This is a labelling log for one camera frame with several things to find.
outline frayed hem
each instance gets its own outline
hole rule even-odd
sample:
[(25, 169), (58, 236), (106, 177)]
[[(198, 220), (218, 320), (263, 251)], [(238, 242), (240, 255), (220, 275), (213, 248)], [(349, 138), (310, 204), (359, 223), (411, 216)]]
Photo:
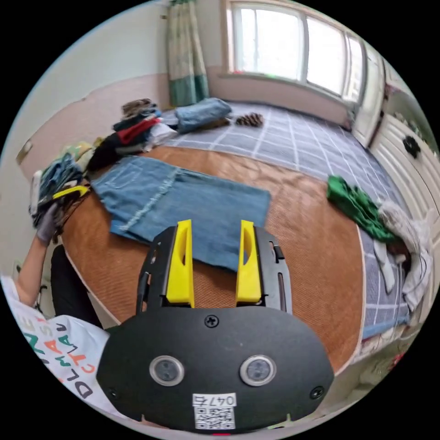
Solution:
[(159, 188), (157, 194), (149, 200), (149, 202), (139, 211), (135, 213), (135, 215), (124, 225), (119, 227), (120, 231), (127, 232), (131, 227), (133, 227), (151, 208), (159, 201), (159, 199), (164, 196), (168, 190), (172, 187), (173, 183), (176, 180), (176, 176), (179, 173), (180, 169), (177, 168), (174, 170), (170, 176), (163, 181), (162, 185)]

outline window frame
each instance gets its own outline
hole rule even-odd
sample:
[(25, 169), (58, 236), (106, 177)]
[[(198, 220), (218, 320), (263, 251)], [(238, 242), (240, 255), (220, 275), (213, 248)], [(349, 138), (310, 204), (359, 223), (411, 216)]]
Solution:
[[(347, 27), (341, 25), (330, 17), (324, 16), (317, 11), (314, 11), (306, 6), (296, 4), (294, 2), (286, 2), (285, 0), (223, 0), (222, 2), (222, 16), (224, 18), (224, 36), (223, 36), (223, 77), (248, 77), (253, 79), (262, 79), (266, 81), (295, 84), (297, 86), (313, 90), (318, 94), (321, 94), (327, 98), (343, 103), (347, 107), (356, 109), (361, 105), (366, 85), (366, 73), (367, 73), (367, 58), (363, 41), (360, 37), (355, 35)], [(243, 7), (247, 9), (266, 9), (270, 11), (292, 14), (300, 20), (302, 24), (302, 70), (300, 78), (298, 80), (284, 77), (267, 77), (264, 74), (258, 72), (240, 72), (237, 73), (237, 53), (236, 53), (236, 41), (237, 41), (237, 28), (235, 8)], [(341, 93), (334, 93), (318, 84), (307, 81), (308, 70), (308, 53), (309, 53), (309, 34), (307, 17), (330, 25), (338, 30), (344, 39), (344, 78), (342, 81)], [(347, 90), (350, 82), (350, 46), (349, 39), (354, 39), (359, 42), (362, 54), (362, 71), (361, 71), (361, 84), (357, 101), (347, 101), (344, 96), (347, 94)]]

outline gray glove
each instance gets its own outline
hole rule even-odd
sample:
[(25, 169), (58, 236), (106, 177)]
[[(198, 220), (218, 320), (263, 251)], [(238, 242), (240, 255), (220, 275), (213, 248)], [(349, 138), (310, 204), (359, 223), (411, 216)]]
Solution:
[(50, 240), (56, 231), (56, 217), (58, 215), (58, 204), (54, 203), (44, 214), (37, 228), (37, 237), (45, 245), (49, 246)]

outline qr code label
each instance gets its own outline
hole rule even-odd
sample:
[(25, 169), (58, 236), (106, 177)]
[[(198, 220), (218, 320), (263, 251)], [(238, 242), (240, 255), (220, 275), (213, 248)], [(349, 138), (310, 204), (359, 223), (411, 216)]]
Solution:
[(194, 407), (196, 429), (235, 429), (234, 407)]

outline curtain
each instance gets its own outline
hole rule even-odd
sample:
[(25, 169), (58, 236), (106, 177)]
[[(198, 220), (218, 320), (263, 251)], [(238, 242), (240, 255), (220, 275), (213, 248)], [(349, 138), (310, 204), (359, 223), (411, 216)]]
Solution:
[(183, 107), (209, 96), (195, 0), (172, 0), (168, 13), (170, 104)]

